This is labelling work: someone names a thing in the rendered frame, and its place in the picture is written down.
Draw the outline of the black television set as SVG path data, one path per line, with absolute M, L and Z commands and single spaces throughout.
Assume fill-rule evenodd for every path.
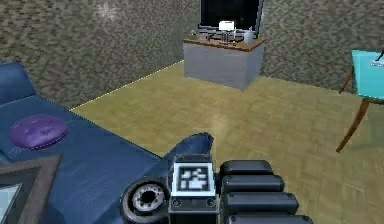
M 264 0 L 199 0 L 199 33 L 218 33 L 220 21 L 233 21 L 236 35 L 259 35 Z

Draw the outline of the blue sofa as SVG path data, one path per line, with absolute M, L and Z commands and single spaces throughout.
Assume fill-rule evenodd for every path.
M 37 151 L 15 145 L 12 125 L 37 114 L 64 121 L 67 135 Z M 0 64 L 0 164 L 62 156 L 41 224 L 123 224 L 119 198 L 127 186 L 166 176 L 175 155 L 206 154 L 212 143 L 209 133 L 194 134 L 160 157 L 43 98 L 22 64 Z

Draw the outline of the purple round cushion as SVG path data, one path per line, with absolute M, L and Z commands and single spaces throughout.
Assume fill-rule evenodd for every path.
M 48 114 L 37 114 L 13 124 L 9 137 L 21 148 L 40 150 L 60 141 L 67 132 L 67 125 L 61 119 Z

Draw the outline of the turquoise table with brown legs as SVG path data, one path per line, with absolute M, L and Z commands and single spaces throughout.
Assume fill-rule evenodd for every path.
M 375 59 L 381 52 L 367 50 L 352 50 L 351 71 L 347 75 L 339 93 L 342 93 L 351 79 L 355 80 L 356 93 L 362 98 L 355 119 L 350 126 L 347 134 L 337 147 L 336 151 L 340 153 L 349 139 L 361 123 L 370 104 L 384 105 L 384 56 L 380 61 Z

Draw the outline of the grey cabinet with brown top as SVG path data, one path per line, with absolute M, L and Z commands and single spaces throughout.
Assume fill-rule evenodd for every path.
M 218 40 L 184 39 L 184 76 L 244 91 L 260 75 L 264 57 L 263 39 L 236 45 Z

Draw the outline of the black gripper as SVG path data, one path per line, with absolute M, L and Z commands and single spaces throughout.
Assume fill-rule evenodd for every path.
M 125 224 L 168 224 L 166 179 L 146 176 L 128 186 L 120 197 L 120 214 Z

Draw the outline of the dark framed glass table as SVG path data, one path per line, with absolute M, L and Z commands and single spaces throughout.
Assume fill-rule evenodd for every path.
M 0 224 L 40 224 L 61 155 L 0 165 Z

